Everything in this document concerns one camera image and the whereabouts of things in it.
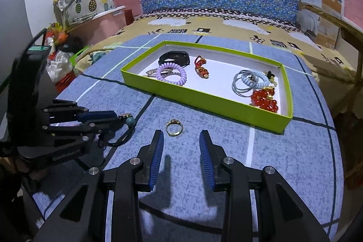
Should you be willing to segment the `wooden side table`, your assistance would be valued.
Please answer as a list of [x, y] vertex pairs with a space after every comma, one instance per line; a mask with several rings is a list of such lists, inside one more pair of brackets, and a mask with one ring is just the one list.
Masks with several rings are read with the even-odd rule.
[[333, 118], [341, 144], [345, 184], [362, 186], [362, 31], [334, 11], [301, 2], [297, 26], [320, 46], [305, 54]]

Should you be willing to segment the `blue grid blanket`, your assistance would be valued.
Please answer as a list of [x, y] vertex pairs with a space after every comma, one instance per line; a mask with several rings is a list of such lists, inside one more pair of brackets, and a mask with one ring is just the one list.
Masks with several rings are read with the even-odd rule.
[[[185, 41], [251, 52], [287, 68], [294, 117], [274, 134], [174, 103], [124, 85], [121, 68], [162, 41]], [[343, 200], [343, 166], [334, 123], [324, 97], [304, 61], [288, 50], [221, 37], [183, 34], [141, 35], [112, 50], [75, 79], [60, 99], [91, 110], [131, 113], [138, 123], [123, 146], [93, 146], [80, 162], [52, 167], [33, 194], [44, 217], [59, 204], [87, 168], [118, 167], [148, 144], [171, 119], [182, 122], [177, 137], [166, 136], [160, 175], [151, 193], [142, 193], [144, 241], [219, 241], [225, 196], [208, 187], [200, 164], [199, 134], [208, 130], [215, 144], [244, 165], [271, 165], [299, 194], [330, 237], [338, 227]]]

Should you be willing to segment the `black fitness band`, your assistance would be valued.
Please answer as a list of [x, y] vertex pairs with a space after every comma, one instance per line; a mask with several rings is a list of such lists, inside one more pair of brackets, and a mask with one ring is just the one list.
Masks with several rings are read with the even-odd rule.
[[175, 63], [181, 67], [190, 65], [189, 54], [186, 51], [168, 51], [159, 57], [158, 64]]

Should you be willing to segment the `green jewelry box tray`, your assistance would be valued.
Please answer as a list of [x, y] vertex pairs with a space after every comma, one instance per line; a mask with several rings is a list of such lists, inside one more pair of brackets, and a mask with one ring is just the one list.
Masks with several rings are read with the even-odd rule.
[[[185, 67], [186, 83], [177, 86], [181, 78], [177, 71], [164, 81], [147, 77], [148, 70], [158, 67], [159, 57], [168, 51], [186, 51], [190, 59], [206, 59], [209, 77], [200, 77], [195, 65]], [[241, 70], [271, 71], [277, 86], [273, 95], [277, 111], [271, 112], [253, 106], [247, 96], [239, 96], [232, 87], [244, 87], [234, 76]], [[168, 98], [198, 109], [248, 123], [262, 129], [282, 133], [293, 117], [293, 102], [287, 72], [282, 63], [259, 55], [191, 42], [162, 41], [133, 59], [121, 69], [126, 85]]]

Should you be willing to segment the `pineapple print bag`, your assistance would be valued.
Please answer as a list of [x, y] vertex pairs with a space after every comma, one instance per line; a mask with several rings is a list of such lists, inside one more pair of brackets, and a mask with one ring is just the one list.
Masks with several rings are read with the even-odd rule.
[[54, 0], [54, 4], [60, 11], [65, 29], [71, 29], [99, 13], [115, 8], [114, 0]]

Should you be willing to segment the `tan sheep print bedsheet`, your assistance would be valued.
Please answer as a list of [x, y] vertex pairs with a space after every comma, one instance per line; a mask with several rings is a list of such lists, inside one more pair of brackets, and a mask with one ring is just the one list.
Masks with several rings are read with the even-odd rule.
[[92, 64], [92, 55], [108, 53], [141, 35], [181, 34], [214, 36], [270, 45], [299, 54], [319, 54], [322, 49], [290, 22], [219, 9], [172, 9], [144, 14], [113, 36], [88, 47], [76, 60], [83, 72]]

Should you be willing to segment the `colourful clutter pile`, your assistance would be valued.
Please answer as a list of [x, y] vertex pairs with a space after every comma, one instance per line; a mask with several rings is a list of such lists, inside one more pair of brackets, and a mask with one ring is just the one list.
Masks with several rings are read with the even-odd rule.
[[78, 37], [70, 37], [59, 23], [51, 23], [47, 28], [46, 45], [50, 47], [46, 70], [61, 93], [76, 78], [76, 60], [88, 46], [84, 46]]

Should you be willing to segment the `pink storage bin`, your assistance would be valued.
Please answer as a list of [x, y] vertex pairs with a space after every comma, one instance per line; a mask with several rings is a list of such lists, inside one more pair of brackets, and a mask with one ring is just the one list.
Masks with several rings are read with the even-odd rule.
[[116, 34], [126, 26], [125, 6], [97, 14], [93, 19], [68, 31], [71, 38], [78, 37], [84, 45], [93, 45]]

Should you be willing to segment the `gold black charm earring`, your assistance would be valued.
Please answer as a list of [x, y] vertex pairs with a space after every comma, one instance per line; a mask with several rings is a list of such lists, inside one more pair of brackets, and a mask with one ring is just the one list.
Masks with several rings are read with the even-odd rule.
[[271, 71], [267, 71], [267, 72], [265, 71], [264, 74], [268, 78], [270, 85], [276, 87], [277, 86], [277, 81], [275, 79], [276, 76]]

